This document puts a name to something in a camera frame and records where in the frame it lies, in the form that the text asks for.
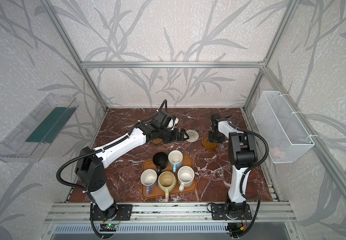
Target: yellow mug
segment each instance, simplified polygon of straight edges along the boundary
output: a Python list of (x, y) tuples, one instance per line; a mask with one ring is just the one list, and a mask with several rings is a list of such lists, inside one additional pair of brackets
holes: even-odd
[(171, 172), (163, 172), (158, 177), (158, 186), (165, 192), (166, 200), (169, 199), (169, 193), (174, 189), (176, 183), (176, 176)]

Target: transparent container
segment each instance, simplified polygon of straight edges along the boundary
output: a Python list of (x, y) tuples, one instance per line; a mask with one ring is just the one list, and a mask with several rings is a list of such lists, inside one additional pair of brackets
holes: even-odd
[(263, 91), (252, 115), (269, 145), (273, 163), (294, 162), (314, 146), (297, 113), (279, 91)]
[(0, 143), (3, 162), (38, 162), (78, 105), (75, 97), (48, 94)]

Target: brown tray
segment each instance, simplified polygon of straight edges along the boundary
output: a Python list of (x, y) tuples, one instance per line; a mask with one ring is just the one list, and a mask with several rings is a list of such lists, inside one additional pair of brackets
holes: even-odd
[[(192, 158), (188, 155), (184, 155), (183, 159), (182, 159), (182, 166), (189, 166), (193, 169), (193, 162), (192, 162)], [(142, 164), (142, 172), (147, 170), (147, 169), (153, 169), (155, 171), (157, 171), (156, 166), (153, 164), (152, 160), (147, 160)], [(196, 183), (196, 178), (194, 179), (192, 185), (190, 185), (189, 187), (185, 187), (184, 190), (182, 192), (180, 192), (180, 190), (178, 189), (180, 187), (180, 184), (178, 183), (178, 177), (177, 177), (177, 172), (173, 172), (173, 167), (170, 165), (170, 163), (168, 163), (168, 168), (166, 169), (166, 171), (168, 172), (172, 172), (177, 179), (177, 183), (175, 188), (169, 193), (169, 195), (172, 194), (179, 194), (179, 193), (185, 193), (185, 192), (192, 192), (196, 189), (197, 187), (197, 183)], [(149, 198), (153, 198), (153, 197), (165, 197), (165, 192), (163, 190), (161, 190), (158, 186), (153, 188), (150, 191), (149, 195), (146, 195), (146, 186), (141, 185), (142, 186), (142, 197), (149, 199)]]

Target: leaf pattern wallpaper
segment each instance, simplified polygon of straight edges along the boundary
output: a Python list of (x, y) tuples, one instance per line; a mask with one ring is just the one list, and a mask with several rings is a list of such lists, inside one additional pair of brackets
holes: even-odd
[[(79, 108), (38, 163), (0, 161), (0, 239), (34, 239), (69, 191), (59, 166), (91, 146), (105, 115), (39, 2), (0, 0), (0, 142), (49, 93), (75, 96)], [(73, 169), (65, 179), (74, 180)]]
[[(346, 0), (300, 4), (269, 67), (346, 173)], [(268, 164), (306, 238), (346, 239), (346, 201), (314, 151)]]
[[(262, 61), (287, 0), (52, 0), (83, 61)], [(89, 69), (108, 106), (244, 105), (257, 69)]]

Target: green mat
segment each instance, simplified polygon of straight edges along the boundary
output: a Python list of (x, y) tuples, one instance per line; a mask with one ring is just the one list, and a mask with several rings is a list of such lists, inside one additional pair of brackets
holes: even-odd
[(52, 143), (77, 108), (56, 107), (26, 139), (26, 142)]

